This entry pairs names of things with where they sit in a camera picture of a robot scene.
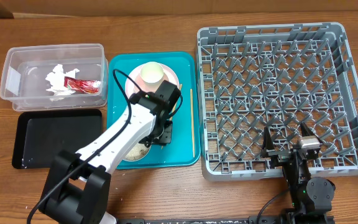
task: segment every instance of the white cup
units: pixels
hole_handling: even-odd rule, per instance
[[[157,90],[163,81],[164,70],[157,62],[147,62],[140,70],[140,77],[145,82],[147,88]]]

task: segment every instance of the gray dish rack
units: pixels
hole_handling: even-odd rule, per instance
[[[312,175],[358,174],[358,79],[341,24],[207,27],[197,41],[206,179],[282,176],[260,158],[264,127],[282,150],[301,122],[324,142]]]

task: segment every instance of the white crumpled paper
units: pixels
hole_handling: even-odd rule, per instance
[[[45,78],[49,81],[51,87],[47,91],[53,92],[54,96],[65,96],[75,93],[75,90],[71,90],[65,87],[65,77],[75,78],[75,73],[79,72],[77,68],[64,73],[63,65],[56,65],[55,68]],[[62,100],[64,98],[50,98],[50,101]]]

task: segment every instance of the wooden stick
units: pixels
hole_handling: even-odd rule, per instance
[[[190,89],[190,108],[191,108],[191,141],[193,142],[193,158],[196,157],[194,147],[194,116],[193,116],[193,89]]]
[[[171,113],[175,111],[175,109],[176,109],[176,107],[177,107],[177,103],[178,103],[178,102],[176,102],[176,103],[175,103],[175,105],[173,105],[173,108],[172,108]]]

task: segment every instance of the black tray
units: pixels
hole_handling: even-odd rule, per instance
[[[102,133],[100,110],[25,112],[17,121],[12,166],[50,167],[61,150],[76,152]]]

